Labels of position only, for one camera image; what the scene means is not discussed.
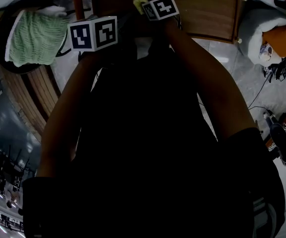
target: black sleeve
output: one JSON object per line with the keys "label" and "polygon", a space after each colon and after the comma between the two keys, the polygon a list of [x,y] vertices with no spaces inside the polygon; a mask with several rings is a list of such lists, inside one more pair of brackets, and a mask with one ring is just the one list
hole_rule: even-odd
{"label": "black sleeve", "polygon": [[239,184],[253,205],[253,237],[273,237],[285,221],[285,195],[272,156],[258,129],[240,131],[222,143],[227,162],[236,165]]}
{"label": "black sleeve", "polygon": [[62,187],[55,178],[30,178],[23,183],[23,224],[26,238],[57,237]]}

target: person's right arm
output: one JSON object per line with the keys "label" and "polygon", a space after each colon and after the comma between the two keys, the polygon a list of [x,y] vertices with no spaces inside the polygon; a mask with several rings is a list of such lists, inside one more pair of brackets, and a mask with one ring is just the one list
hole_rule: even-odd
{"label": "person's right arm", "polygon": [[218,140],[256,127],[239,88],[219,61],[179,30],[173,20],[165,23],[165,35],[181,62],[194,76]]}

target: wire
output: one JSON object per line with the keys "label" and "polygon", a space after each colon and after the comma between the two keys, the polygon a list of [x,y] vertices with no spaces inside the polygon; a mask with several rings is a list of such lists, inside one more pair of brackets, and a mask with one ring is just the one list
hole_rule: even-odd
{"label": "wire", "polygon": [[252,103],[248,106],[248,108],[250,108],[250,107],[252,106],[252,104],[254,103],[254,101],[256,100],[256,98],[259,96],[259,94],[261,93],[261,91],[262,91],[262,89],[263,89],[263,87],[264,87],[264,85],[265,85],[265,83],[266,83],[266,81],[267,81],[267,79],[269,78],[270,75],[271,75],[271,73],[268,74],[267,78],[265,79],[265,81],[264,81],[264,83],[263,83],[263,85],[262,85],[262,87],[261,87],[261,90],[258,92],[258,94],[257,94],[256,97],[254,98],[254,100],[252,101]]}
{"label": "wire", "polygon": [[248,109],[248,110],[251,110],[251,109],[253,109],[253,108],[261,108],[261,109],[265,109],[265,110],[267,110],[267,108],[260,107],[260,106],[253,106],[252,108],[250,108],[250,109]]}

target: wooden table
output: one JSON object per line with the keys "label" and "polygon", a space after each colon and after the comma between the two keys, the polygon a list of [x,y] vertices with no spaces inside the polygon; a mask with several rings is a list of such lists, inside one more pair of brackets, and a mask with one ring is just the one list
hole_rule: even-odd
{"label": "wooden table", "polygon": [[[234,42],[237,35],[239,0],[175,0],[175,2],[181,15],[183,29],[189,35],[227,43]],[[99,17],[136,10],[133,0],[92,0],[92,4],[94,14]],[[136,32],[137,36],[147,36],[150,33],[145,23],[138,20],[137,24],[144,26]]]}

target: yellow object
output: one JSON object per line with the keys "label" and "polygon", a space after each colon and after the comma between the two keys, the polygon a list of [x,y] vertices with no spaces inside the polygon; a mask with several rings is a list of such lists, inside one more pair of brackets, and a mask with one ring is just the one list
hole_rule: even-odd
{"label": "yellow object", "polygon": [[142,8],[142,3],[146,3],[148,2],[148,0],[134,0],[133,4],[135,5],[135,7],[137,8],[138,12],[143,15],[145,14],[143,8]]}

